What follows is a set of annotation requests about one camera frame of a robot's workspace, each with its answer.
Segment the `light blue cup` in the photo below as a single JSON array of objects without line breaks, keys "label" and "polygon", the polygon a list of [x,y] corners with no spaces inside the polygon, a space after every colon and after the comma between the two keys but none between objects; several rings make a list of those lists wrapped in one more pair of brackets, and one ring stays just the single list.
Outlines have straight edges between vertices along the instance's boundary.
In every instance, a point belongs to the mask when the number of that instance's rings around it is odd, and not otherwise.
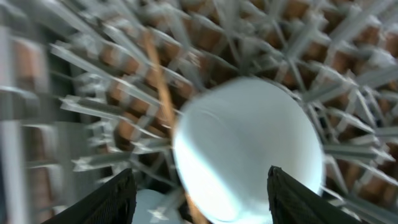
[{"label": "light blue cup", "polygon": [[184,199],[182,188],[168,194],[149,189],[139,190],[132,224],[181,224],[183,220],[178,208]]}]

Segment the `grey dishwasher rack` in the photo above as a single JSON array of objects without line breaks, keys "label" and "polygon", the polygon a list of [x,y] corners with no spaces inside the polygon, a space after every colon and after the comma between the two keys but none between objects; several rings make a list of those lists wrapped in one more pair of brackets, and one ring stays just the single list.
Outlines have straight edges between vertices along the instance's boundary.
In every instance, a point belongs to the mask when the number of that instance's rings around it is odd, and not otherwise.
[{"label": "grey dishwasher rack", "polygon": [[[2,1],[1,222],[43,223],[128,168],[137,192],[185,196],[182,106],[243,77],[312,122],[318,196],[361,223],[397,222],[396,1]],[[186,197],[178,212],[193,223]]]}]

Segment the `wooden chopstick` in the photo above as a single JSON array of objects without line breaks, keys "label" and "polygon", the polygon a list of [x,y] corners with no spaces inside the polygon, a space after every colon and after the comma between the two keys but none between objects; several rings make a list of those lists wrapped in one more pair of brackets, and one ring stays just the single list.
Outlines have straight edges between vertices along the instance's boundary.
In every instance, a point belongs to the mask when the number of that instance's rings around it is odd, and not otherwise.
[{"label": "wooden chopstick", "polygon": [[160,102],[162,104],[163,112],[171,130],[173,130],[175,124],[174,107],[172,104],[169,88],[167,86],[167,82],[164,77],[163,69],[160,66],[159,55],[155,47],[154,38],[149,30],[147,30],[144,33],[144,40],[145,40],[147,54],[153,65],[154,76],[157,82],[157,89],[159,92],[159,97],[160,97]]},{"label": "wooden chopstick", "polygon": [[208,220],[205,216],[199,211],[196,205],[193,203],[192,198],[189,196],[187,192],[185,192],[185,197],[187,201],[187,205],[189,207],[189,211],[194,224],[209,224]]}]

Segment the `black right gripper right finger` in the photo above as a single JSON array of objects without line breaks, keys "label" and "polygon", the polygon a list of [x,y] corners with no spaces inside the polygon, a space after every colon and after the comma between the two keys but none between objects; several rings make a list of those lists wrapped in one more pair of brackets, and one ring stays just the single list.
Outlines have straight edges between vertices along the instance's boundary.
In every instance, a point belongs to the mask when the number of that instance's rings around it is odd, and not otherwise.
[{"label": "black right gripper right finger", "polygon": [[280,167],[268,171],[267,193],[274,224],[360,224]]}]

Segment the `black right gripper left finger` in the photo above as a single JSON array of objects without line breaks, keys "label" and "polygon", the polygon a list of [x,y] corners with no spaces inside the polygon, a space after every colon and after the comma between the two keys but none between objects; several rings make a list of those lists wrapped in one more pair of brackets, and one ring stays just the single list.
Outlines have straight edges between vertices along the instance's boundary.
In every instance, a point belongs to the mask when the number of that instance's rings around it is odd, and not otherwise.
[{"label": "black right gripper left finger", "polygon": [[132,169],[111,180],[43,224],[131,224],[136,209]]}]

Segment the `light blue bowl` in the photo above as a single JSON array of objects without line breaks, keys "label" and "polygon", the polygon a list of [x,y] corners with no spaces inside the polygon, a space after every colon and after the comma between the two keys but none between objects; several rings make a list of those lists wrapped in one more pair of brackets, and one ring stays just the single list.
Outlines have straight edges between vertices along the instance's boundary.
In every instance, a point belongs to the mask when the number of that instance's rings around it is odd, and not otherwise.
[{"label": "light blue bowl", "polygon": [[316,194],[325,181],[312,122],[288,93],[260,78],[237,78],[185,103],[173,145],[182,184],[212,223],[270,223],[272,166]]}]

